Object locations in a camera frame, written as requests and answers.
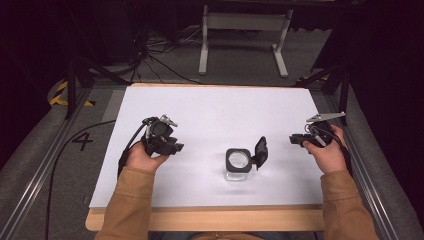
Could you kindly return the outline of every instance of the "handwritten number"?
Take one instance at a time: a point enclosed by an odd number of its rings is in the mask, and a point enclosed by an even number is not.
[[[85,132],[85,133],[81,134],[80,136],[74,138],[74,140],[72,140],[72,142],[82,143],[80,151],[84,151],[85,145],[87,143],[93,142],[93,140],[88,139],[89,137],[90,137],[90,133]]]

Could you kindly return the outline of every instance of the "hand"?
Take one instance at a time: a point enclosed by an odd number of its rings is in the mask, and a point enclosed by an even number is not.
[[[147,155],[144,150],[143,143],[138,142],[131,147],[126,166],[155,173],[159,166],[164,163],[168,157],[169,156],[159,155],[152,158]]]
[[[342,144],[346,146],[342,129],[334,125],[331,125],[331,129],[340,138]],[[324,174],[347,169],[343,153],[336,141],[333,140],[324,148],[319,148],[307,141],[303,142],[303,146],[314,156],[319,169]]]

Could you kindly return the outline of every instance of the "person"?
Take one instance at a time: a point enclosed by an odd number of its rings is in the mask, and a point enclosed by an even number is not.
[[[346,146],[343,131],[336,126],[332,130]],[[340,146],[332,141],[325,148],[310,142],[304,147],[314,156],[320,170],[323,191],[325,240],[374,240],[378,239],[370,214],[362,204],[358,188],[347,171]],[[119,176],[114,194],[106,208],[104,224],[96,240],[148,239],[148,225],[156,170],[168,156],[151,158],[142,143],[135,144],[126,166]],[[227,233],[221,239],[262,239],[248,233]],[[193,239],[218,239],[215,233],[193,236]]]

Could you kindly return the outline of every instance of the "tan sleeve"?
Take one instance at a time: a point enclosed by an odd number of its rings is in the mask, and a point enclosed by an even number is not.
[[[154,174],[124,167],[95,239],[147,239],[153,183]]]
[[[348,171],[321,177],[324,194],[325,240],[378,239],[370,214]]]

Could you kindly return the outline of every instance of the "open lid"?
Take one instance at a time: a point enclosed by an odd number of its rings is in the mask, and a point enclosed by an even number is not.
[[[256,164],[256,171],[265,163],[268,159],[268,148],[266,146],[266,138],[261,137],[255,147],[255,156],[252,157],[253,164]]]

